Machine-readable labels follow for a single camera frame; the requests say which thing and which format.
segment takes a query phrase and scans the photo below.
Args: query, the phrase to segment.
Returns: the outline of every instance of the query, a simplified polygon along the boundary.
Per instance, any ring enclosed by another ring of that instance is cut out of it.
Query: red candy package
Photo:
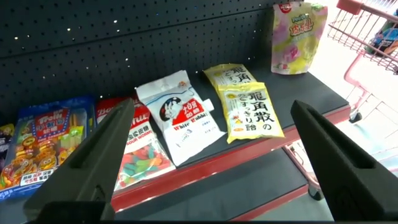
[[[97,122],[101,122],[114,106],[125,99],[112,98],[100,101],[97,104]],[[136,111],[114,190],[123,189],[175,169],[150,126],[149,110],[136,97],[133,97],[133,100]]]

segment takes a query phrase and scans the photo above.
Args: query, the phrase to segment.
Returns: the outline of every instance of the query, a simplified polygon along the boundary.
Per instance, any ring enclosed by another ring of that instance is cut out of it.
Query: colorful candy bag
[[[78,97],[19,111],[0,174],[0,201],[30,195],[48,179],[90,132],[93,107],[92,98]]]
[[[100,101],[97,105],[97,121],[126,98]],[[134,119],[121,161],[115,189],[120,190],[142,180],[151,179],[175,169],[149,123],[150,112],[137,98],[134,100]]]
[[[305,73],[311,66],[325,28],[328,8],[309,2],[274,5],[271,71]]]
[[[242,83],[256,82],[256,79],[241,64],[221,64],[204,71],[217,95],[220,97],[218,86],[220,85],[238,85]]]
[[[142,85],[137,94],[162,130],[176,166],[224,135],[185,70]]]
[[[265,84],[221,85],[219,91],[228,144],[235,139],[284,137]]]
[[[2,171],[2,168],[6,164],[7,150],[13,135],[14,135],[13,124],[7,124],[0,127],[0,172]]]
[[[398,9],[392,15],[398,16]],[[398,24],[386,21],[380,31],[371,40],[370,45],[388,55],[393,53],[398,48]],[[382,54],[368,46],[365,46],[365,50],[369,54],[382,57]]]

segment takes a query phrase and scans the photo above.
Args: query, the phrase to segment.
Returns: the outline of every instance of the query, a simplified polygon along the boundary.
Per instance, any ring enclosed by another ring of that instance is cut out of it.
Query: cart handle
[[[359,2],[357,0],[339,0],[337,3],[337,8],[354,15],[358,15],[361,12],[361,10],[364,10],[366,12],[370,12],[371,14],[375,14],[377,16],[388,19],[391,22],[398,23],[398,18],[396,16],[390,15],[386,12],[367,6],[365,5],[365,3]]]

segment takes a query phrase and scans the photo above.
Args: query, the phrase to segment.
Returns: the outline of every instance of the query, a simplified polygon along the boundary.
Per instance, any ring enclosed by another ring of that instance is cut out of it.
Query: white rabbit logo
[[[182,102],[180,98],[173,97],[168,99],[160,109],[160,118],[163,121],[177,118],[182,110]]]

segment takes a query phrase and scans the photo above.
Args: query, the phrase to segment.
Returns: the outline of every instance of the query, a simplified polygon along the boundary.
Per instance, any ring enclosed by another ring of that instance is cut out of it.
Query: red shelf edge
[[[351,108],[347,105],[336,111],[325,114],[325,117],[333,124],[337,124],[347,120],[350,111]],[[158,178],[148,180],[142,183],[142,185],[114,195],[111,204],[116,212],[121,212],[124,209],[167,194],[219,172],[226,171],[259,156],[263,156],[271,152],[272,149],[280,148],[299,139],[299,134],[295,126],[284,129],[284,133],[285,138],[271,138],[254,142],[240,149],[227,152],[192,166],[173,170]]]

